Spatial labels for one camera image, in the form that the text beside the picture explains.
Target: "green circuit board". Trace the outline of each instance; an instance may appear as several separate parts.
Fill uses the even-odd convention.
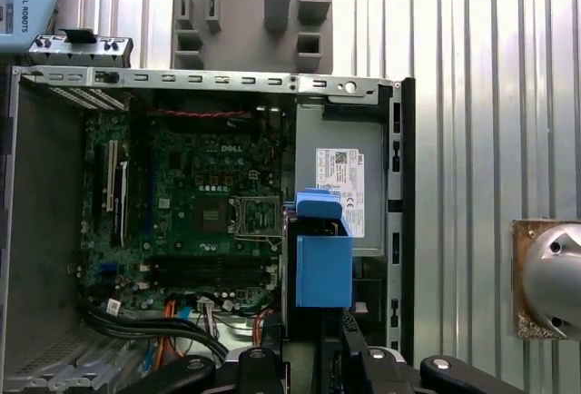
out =
[[[278,279],[276,139],[176,119],[88,115],[77,276],[134,310],[192,291],[255,307]]]

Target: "cable bundle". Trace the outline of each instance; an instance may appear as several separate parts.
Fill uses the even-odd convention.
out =
[[[114,316],[90,304],[81,308],[84,322],[93,330],[121,340],[155,340],[164,338],[185,338],[206,346],[222,362],[226,360],[228,349],[212,336],[189,320],[178,318],[130,319]]]

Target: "corrugated metal wall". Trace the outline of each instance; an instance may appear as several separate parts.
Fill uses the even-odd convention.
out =
[[[58,27],[88,27],[100,35],[128,36],[132,67],[169,69],[173,0],[57,0]]]
[[[59,0],[168,68],[172,0]],[[511,334],[510,223],[581,209],[579,0],[333,0],[334,74],[417,78],[416,356],[581,392],[578,343]]]

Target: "gray foam insert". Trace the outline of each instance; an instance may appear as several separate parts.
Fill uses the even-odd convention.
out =
[[[174,68],[331,73],[330,0],[211,2],[174,0]]]

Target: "barcode label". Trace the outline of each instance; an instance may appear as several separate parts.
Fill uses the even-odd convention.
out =
[[[351,236],[365,236],[365,157],[357,149],[317,149],[317,188],[340,198]]]
[[[107,309],[106,312],[108,314],[117,316],[119,314],[119,309],[121,308],[121,302],[115,299],[109,299],[107,301]]]

